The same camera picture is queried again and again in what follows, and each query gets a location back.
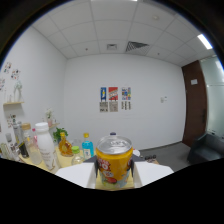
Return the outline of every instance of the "ceiling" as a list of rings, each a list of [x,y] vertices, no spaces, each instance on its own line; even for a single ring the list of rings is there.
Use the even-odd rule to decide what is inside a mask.
[[[128,42],[149,45],[146,57],[178,66],[215,55],[191,23],[150,0],[75,0],[42,16],[32,26],[66,58],[127,54]],[[108,50],[107,44],[117,44]]]

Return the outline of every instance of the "yellow can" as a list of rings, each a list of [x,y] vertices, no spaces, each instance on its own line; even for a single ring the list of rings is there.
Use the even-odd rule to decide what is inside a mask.
[[[129,139],[109,135],[100,139],[96,147],[96,156],[102,184],[108,188],[122,188],[126,185],[133,154]]]

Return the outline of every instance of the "bottle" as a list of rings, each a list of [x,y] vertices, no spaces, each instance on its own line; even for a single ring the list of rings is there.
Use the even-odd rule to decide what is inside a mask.
[[[42,162],[42,158],[38,147],[36,147],[34,144],[34,138],[31,133],[30,123],[23,123],[22,130],[23,130],[23,140],[25,142],[30,160],[32,161],[33,164],[38,165]]]
[[[4,155],[3,155],[3,152],[2,152],[2,150],[1,150],[1,146],[0,146],[0,158],[1,158],[1,159],[5,159],[5,157],[4,157]]]
[[[84,142],[82,143],[83,155],[85,159],[94,156],[93,143],[89,141],[89,133],[84,133]]]
[[[16,150],[17,154],[20,155],[21,152],[20,152],[17,142],[14,144],[14,146],[15,146],[15,150]]]
[[[29,154],[26,150],[26,145],[23,141],[21,121],[17,122],[17,124],[16,124],[16,120],[13,119],[13,130],[14,130],[16,142],[18,144],[18,147],[20,149],[22,157],[23,158],[29,158]]]
[[[48,123],[37,123],[35,125],[35,129],[37,132],[37,143],[42,155],[42,159],[48,170],[55,174],[61,168],[61,166],[54,148],[53,139],[49,133]]]
[[[4,156],[5,159],[13,160],[12,159],[12,155],[11,155],[9,149],[8,149],[7,144],[2,143],[1,144],[1,150],[2,150],[2,154],[3,154],[3,156]]]
[[[58,148],[61,152],[61,155],[62,156],[67,156],[67,157],[73,156],[72,144],[66,139],[65,133],[61,132],[60,136],[61,136],[61,141],[58,144]]]
[[[15,146],[13,143],[10,143],[10,150],[11,150],[11,153],[12,153],[12,156],[13,156],[13,159],[16,161],[16,162],[22,162],[21,159],[19,158],[19,155],[15,149]]]
[[[35,146],[38,148],[36,129],[33,128],[32,131],[33,131],[33,141],[34,141],[34,144],[35,144]]]
[[[72,166],[81,164],[83,161],[85,161],[84,157],[80,155],[79,146],[72,146],[72,152],[74,154],[74,158],[72,159]]]
[[[14,161],[14,156],[13,156],[12,149],[11,149],[11,147],[14,146],[13,143],[12,143],[12,136],[11,136],[10,133],[7,133],[7,134],[5,134],[5,137],[6,137],[7,142],[8,142],[8,149],[9,149],[8,158],[10,160]]]

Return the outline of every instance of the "air vent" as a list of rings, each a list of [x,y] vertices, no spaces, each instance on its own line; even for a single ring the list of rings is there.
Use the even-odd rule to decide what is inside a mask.
[[[117,44],[107,44],[107,50],[117,50]]]
[[[141,0],[140,2],[144,2],[144,3],[147,3],[147,4],[150,4],[150,5],[154,5],[160,9],[163,9],[164,11],[170,13],[171,15],[176,15],[176,12],[173,11],[172,9],[166,7],[165,5],[159,3],[159,2],[155,2],[154,0]]]
[[[126,48],[127,54],[137,54],[137,55],[147,55],[149,51],[148,44],[142,44],[137,42],[128,42],[128,46]]]

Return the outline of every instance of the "white wall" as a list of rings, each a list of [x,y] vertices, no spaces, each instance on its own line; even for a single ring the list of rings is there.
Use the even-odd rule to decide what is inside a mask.
[[[3,72],[6,62],[11,62],[9,74]],[[13,95],[15,80],[11,79],[13,69],[19,69],[23,84],[22,97],[24,104],[3,107],[4,89],[0,92],[0,122],[2,133],[0,143],[6,142],[5,133],[12,133],[6,118],[16,115],[17,121],[30,122],[31,126],[46,118],[45,110],[54,109],[55,118],[64,125],[63,94],[66,58],[38,31],[29,28],[14,44],[1,68],[0,78],[6,79],[6,94]]]
[[[99,112],[100,87],[117,86],[119,111]],[[132,110],[121,110],[121,88],[131,87]],[[129,138],[136,149],[182,141],[186,97],[181,68],[135,55],[92,55],[68,60],[64,115],[69,139],[89,132],[97,141],[111,131]],[[168,101],[161,103],[160,97]]]

